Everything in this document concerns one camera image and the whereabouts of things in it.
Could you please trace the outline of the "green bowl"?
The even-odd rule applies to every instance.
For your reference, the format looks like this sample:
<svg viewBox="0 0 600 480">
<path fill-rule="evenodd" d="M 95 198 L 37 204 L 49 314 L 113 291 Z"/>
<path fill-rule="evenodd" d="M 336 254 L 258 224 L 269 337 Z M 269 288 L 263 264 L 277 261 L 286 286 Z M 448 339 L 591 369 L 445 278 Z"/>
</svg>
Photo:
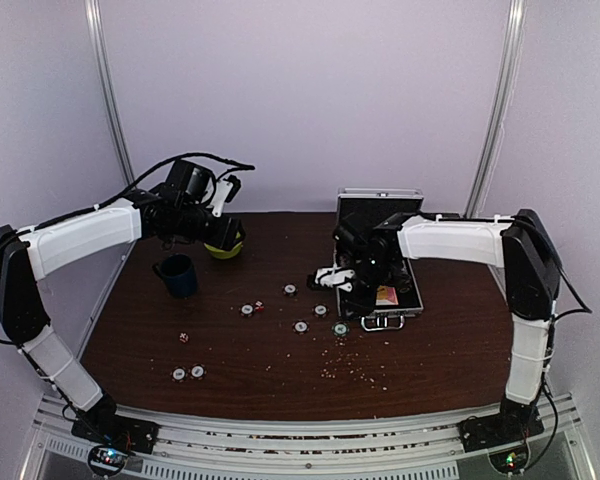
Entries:
<svg viewBox="0 0 600 480">
<path fill-rule="evenodd" d="M 204 243 L 204 247 L 209 255 L 217 260 L 229 260 L 237 257 L 243 248 L 244 242 L 239 241 L 230 249 L 220 249 L 210 244 Z"/>
</svg>

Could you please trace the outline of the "red chip next to green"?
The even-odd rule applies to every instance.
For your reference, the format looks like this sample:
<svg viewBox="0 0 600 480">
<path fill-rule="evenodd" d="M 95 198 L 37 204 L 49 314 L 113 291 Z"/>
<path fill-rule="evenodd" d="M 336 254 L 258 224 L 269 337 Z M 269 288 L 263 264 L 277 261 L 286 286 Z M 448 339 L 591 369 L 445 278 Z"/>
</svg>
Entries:
<svg viewBox="0 0 600 480">
<path fill-rule="evenodd" d="M 306 321 L 298 320 L 293 323 L 292 328 L 297 334 L 305 334 L 309 331 L 309 324 Z"/>
</svg>

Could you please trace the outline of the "red chip front left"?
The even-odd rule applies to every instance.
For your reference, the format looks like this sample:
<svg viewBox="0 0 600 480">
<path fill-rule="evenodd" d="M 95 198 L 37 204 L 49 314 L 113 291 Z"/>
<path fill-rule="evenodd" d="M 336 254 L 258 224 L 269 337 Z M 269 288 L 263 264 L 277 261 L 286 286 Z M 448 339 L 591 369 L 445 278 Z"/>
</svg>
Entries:
<svg viewBox="0 0 600 480">
<path fill-rule="evenodd" d="M 187 379 L 187 371 L 182 367 L 176 367 L 171 372 L 171 379 L 177 383 L 183 382 Z"/>
</svg>

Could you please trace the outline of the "aluminium frame post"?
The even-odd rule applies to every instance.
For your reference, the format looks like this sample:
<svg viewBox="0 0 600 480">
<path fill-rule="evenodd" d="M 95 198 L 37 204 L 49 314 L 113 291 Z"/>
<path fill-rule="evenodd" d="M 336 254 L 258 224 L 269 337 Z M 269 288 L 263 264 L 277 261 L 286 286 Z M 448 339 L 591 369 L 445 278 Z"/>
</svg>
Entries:
<svg viewBox="0 0 600 480">
<path fill-rule="evenodd" d="M 115 155 L 120 165 L 124 182 L 126 184 L 130 184 L 135 179 L 135 176 L 133 167 L 131 165 L 116 101 L 113 79 L 107 55 L 100 2 L 97 0 L 85 0 L 84 6 L 88 31 L 95 56 L 96 68 L 105 106 L 107 123 L 112 137 Z"/>
<path fill-rule="evenodd" d="M 464 216 L 468 218 L 477 217 L 482 212 L 495 172 L 501 140 L 504 135 L 504 121 L 517 76 L 526 7 L 527 2 L 524 0 L 512 0 L 509 2 L 501 61 L 491 113 L 489 115 L 478 166 L 464 211 Z"/>
</svg>

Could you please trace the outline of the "front aluminium rail base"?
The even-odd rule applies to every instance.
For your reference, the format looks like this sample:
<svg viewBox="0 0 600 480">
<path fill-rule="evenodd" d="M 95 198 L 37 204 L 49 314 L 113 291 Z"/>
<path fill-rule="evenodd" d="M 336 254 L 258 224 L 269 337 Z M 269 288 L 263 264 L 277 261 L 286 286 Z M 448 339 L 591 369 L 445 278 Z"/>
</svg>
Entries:
<svg viewBox="0 0 600 480">
<path fill-rule="evenodd" d="M 554 397 L 557 431 L 524 475 L 493 466 L 516 444 L 468 452 L 457 424 L 497 405 L 370 420 L 282 422 L 215 419 L 119 407 L 155 422 L 154 450 L 113 479 L 600 479 L 584 422 L 570 394 Z M 63 402 L 44 395 L 16 479 L 98 479 L 91 444 L 71 435 Z"/>
</svg>

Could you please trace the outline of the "green poker chip front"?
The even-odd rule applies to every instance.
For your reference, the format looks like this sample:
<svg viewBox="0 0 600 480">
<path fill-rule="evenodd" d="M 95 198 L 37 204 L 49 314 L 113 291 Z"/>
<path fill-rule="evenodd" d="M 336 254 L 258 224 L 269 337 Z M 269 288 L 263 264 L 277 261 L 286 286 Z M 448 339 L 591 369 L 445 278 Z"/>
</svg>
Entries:
<svg viewBox="0 0 600 480">
<path fill-rule="evenodd" d="M 332 333 L 338 338 L 346 337 L 350 332 L 350 327 L 346 322 L 336 322 L 333 324 Z"/>
</svg>

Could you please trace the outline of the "left aluminium frame post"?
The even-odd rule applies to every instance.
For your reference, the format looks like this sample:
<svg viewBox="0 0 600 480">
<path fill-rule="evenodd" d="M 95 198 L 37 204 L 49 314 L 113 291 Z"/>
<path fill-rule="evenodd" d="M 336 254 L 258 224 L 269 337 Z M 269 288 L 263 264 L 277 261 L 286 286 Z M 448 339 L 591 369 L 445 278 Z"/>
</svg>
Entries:
<svg viewBox="0 0 600 480">
<path fill-rule="evenodd" d="M 124 182 L 126 184 L 130 184 L 135 179 L 135 176 L 133 167 L 131 165 L 116 101 L 113 79 L 107 55 L 100 2 L 97 0 L 85 0 L 84 6 L 88 31 L 95 56 L 96 68 L 105 106 L 107 123 L 112 137 L 115 155 L 120 165 Z"/>
</svg>

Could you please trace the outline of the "dark blue mug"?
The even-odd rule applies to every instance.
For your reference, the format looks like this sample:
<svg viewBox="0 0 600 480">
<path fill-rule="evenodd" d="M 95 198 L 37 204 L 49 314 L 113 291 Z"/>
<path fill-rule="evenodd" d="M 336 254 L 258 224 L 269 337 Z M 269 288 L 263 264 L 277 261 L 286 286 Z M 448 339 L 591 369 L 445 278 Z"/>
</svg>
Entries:
<svg viewBox="0 0 600 480">
<path fill-rule="evenodd" d="M 164 283 L 168 293 L 176 299 L 185 299 L 198 292 L 198 279 L 191 258 L 173 254 L 152 266 L 154 274 Z"/>
</svg>

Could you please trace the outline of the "right aluminium frame post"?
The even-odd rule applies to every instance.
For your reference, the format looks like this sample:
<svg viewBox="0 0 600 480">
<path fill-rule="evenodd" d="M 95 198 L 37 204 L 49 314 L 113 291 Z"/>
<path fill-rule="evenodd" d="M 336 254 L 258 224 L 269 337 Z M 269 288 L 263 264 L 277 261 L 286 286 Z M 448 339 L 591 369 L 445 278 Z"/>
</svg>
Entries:
<svg viewBox="0 0 600 480">
<path fill-rule="evenodd" d="M 509 2 L 501 61 L 491 113 L 489 115 L 478 166 L 464 211 L 464 216 L 468 218 L 477 217 L 482 212 L 495 172 L 501 140 L 504 135 L 504 121 L 517 76 L 526 7 L 527 2 L 524 0 L 512 0 Z"/>
</svg>

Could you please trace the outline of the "aluminium poker case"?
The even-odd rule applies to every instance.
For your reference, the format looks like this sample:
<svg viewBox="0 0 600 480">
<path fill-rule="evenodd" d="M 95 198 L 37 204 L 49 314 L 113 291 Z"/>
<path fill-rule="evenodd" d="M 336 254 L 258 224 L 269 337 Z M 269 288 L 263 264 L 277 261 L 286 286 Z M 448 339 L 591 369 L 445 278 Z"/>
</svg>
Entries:
<svg viewBox="0 0 600 480">
<path fill-rule="evenodd" d="M 424 197 L 418 189 L 341 188 L 337 197 L 337 220 L 354 216 L 354 229 L 368 234 L 396 213 L 415 213 Z M 336 291 L 338 314 L 346 322 L 358 322 L 367 332 L 399 330 L 409 317 L 423 311 L 421 295 L 411 261 L 399 258 L 391 268 L 389 283 L 377 289 L 374 310 L 355 315 L 352 294 Z"/>
</svg>

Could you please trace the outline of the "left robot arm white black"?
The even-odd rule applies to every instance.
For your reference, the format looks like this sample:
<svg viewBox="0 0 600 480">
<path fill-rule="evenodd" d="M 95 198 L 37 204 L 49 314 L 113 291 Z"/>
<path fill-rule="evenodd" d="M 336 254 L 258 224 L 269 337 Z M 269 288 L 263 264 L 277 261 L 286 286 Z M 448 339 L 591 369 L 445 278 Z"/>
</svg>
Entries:
<svg viewBox="0 0 600 480">
<path fill-rule="evenodd" d="M 163 246 L 196 241 L 222 251 L 245 237 L 224 214 L 241 188 L 237 173 L 252 165 L 204 152 L 163 160 L 167 178 L 143 190 L 133 181 L 113 197 L 37 225 L 0 227 L 0 344 L 15 347 L 55 387 L 78 422 L 103 444 L 124 433 L 117 405 L 54 331 L 38 288 L 55 271 L 100 251 L 158 238 Z"/>
</svg>

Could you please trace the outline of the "red chip front right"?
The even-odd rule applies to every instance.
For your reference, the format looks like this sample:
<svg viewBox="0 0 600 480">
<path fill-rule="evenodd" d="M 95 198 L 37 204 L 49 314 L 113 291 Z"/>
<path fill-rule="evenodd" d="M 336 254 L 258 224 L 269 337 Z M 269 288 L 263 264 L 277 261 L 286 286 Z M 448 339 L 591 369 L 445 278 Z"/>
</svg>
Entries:
<svg viewBox="0 0 600 480">
<path fill-rule="evenodd" d="M 201 364 L 196 364 L 189 370 L 189 375 L 194 380 L 202 380 L 206 375 L 206 369 Z"/>
</svg>

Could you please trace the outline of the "red chip by dice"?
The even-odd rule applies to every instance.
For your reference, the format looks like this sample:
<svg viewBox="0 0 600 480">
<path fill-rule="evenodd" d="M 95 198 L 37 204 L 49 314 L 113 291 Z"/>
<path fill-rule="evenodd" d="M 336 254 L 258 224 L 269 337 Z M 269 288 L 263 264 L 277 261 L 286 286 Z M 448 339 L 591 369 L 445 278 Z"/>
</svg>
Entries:
<svg viewBox="0 0 600 480">
<path fill-rule="evenodd" d="M 244 318 L 252 317 L 255 313 L 255 307 L 253 304 L 243 304 L 240 308 L 240 315 Z"/>
</svg>

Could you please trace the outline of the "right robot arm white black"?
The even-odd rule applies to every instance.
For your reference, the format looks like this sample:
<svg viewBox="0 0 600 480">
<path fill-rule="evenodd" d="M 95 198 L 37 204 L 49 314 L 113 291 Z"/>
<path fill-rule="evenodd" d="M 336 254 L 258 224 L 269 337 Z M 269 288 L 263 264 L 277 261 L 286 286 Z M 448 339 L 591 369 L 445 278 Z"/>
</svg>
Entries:
<svg viewBox="0 0 600 480">
<path fill-rule="evenodd" d="M 467 450 L 477 450 L 542 432 L 537 401 L 545 386 L 561 287 L 571 285 L 556 247 L 538 214 L 467 219 L 457 215 L 398 212 L 373 227 L 355 214 L 341 220 L 333 238 L 333 266 L 317 271 L 315 283 L 340 293 L 345 318 L 365 317 L 381 286 L 401 284 L 407 260 L 441 259 L 491 266 L 505 277 L 513 323 L 510 370 L 497 413 L 468 418 L 458 429 Z"/>
</svg>

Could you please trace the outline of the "card deck in case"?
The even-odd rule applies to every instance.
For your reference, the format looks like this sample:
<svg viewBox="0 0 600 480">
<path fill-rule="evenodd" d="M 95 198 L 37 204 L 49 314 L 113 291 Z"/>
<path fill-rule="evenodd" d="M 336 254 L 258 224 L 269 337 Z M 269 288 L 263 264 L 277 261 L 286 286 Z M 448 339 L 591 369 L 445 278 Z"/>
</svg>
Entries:
<svg viewBox="0 0 600 480">
<path fill-rule="evenodd" d="M 377 306 L 397 306 L 399 304 L 398 294 L 394 287 L 379 286 L 376 292 Z"/>
</svg>

